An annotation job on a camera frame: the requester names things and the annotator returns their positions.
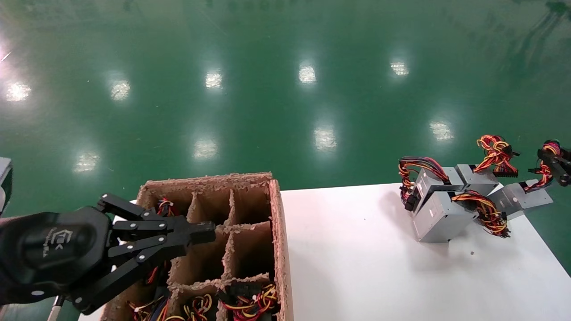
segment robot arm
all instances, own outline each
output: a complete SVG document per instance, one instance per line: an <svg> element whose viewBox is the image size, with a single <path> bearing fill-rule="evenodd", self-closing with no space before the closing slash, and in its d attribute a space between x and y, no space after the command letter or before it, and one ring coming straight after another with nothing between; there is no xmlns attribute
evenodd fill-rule
<svg viewBox="0 0 571 321"><path fill-rule="evenodd" d="M560 146L558 141L549 140L544 146L551 145L552 148L537 150L537 157L543 161L549 168L550 174L561 186L569 184L569 175L571 174L571 150Z"/></svg>
<svg viewBox="0 0 571 321"><path fill-rule="evenodd" d="M127 220L113 225L106 213ZM61 295L90 314L165 260L214 239L212 222L162 217L111 194L96 207L1 219L0 304Z"/></svg>

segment colorful wires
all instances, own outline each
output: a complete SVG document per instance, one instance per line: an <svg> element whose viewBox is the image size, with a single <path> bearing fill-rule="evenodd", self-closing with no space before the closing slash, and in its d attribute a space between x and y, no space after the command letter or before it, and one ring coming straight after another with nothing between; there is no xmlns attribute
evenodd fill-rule
<svg viewBox="0 0 571 321"><path fill-rule="evenodd" d="M204 296L197 296L192 299L189 305L183 305L184 313L188 321L207 321L206 313L210 311L212 307L212 296L210 294L205 294Z"/></svg>
<svg viewBox="0 0 571 321"><path fill-rule="evenodd" d="M163 199L161 199L159 201L159 208L157 209L156 212L160 216L177 216L177 215L179 215L178 211L174 207L174 204L170 200L168 200L164 197L163 197Z"/></svg>
<svg viewBox="0 0 571 321"><path fill-rule="evenodd" d="M510 144L506 143L501 136L484 135L476 141L478 146L484 149L486 156L484 160L474 168L474 172L481 172L491 165L495 165L493 173L498 177L517 177L517 168L513 167L509 161L512 157L518 156L513 152Z"/></svg>
<svg viewBox="0 0 571 321"><path fill-rule="evenodd" d="M266 311L274 309L278 302L276 296L276 288L273 284L269 284L262 288L261 293L254 295L251 299L243 296L237 296L236 304L228 304L222 302L222 305L232 311L234 321L255 321Z"/></svg>
<svg viewBox="0 0 571 321"><path fill-rule="evenodd" d="M399 159L399 175L403 179L403 185L400 187L400 199L403 204L407 203L407 199L412 195L414 181L411 180L411 171L419 173L416 170L409 169L409 167L416 166L424 168L431 173L435 174L443 182L448 182L448 176L434 159L430 157L402 157Z"/></svg>
<svg viewBox="0 0 571 321"><path fill-rule="evenodd" d="M545 144L543 144L543 149L545 151L552 152L555 156L562 157L561 146L559 146L559 144L556 141L547 141ZM549 169L549 166L547 166L543 160L540 162L539 168L533 168L530 171L536 174L541 174L542 176L539 182L524 187L524 191L526 193L548 187L549 185L551 185L551 183L553 183L553 175L551 174L551 169Z"/></svg>
<svg viewBox="0 0 571 321"><path fill-rule="evenodd" d="M467 190L462 194L453 196L452 200L476 202L476 210L480 214L478 220L486 227L487 232L501 238L510 237L507 218L503 213L498 212L496 205L489 198L482 196L477 191Z"/></svg>
<svg viewBox="0 0 571 321"><path fill-rule="evenodd" d="M127 301L127 305L133 310L134 321L157 321L154 318L166 313L167 299L163 296L142 306L136 306L133 302Z"/></svg>
<svg viewBox="0 0 571 321"><path fill-rule="evenodd" d="M170 270L171 262L164 261L162 266L155 267L151 273L147 275L147 278L144 280L144 284L146 286L153 284L155 280L160 279L162 281L166 280L167 273Z"/></svg>

